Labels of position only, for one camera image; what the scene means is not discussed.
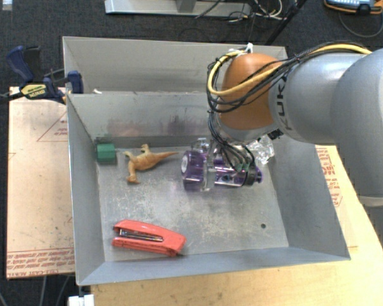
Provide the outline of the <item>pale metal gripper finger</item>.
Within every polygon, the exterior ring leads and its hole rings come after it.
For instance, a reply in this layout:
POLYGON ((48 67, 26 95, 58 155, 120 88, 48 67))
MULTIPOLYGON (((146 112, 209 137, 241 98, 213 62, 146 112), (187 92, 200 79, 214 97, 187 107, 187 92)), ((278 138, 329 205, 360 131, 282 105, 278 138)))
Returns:
POLYGON ((208 191, 212 189, 215 186, 215 182, 216 182, 216 169, 210 166, 204 168, 201 190, 208 191))
POLYGON ((207 138, 198 138, 191 144, 191 150, 199 154, 207 154, 210 149, 210 143, 207 138))

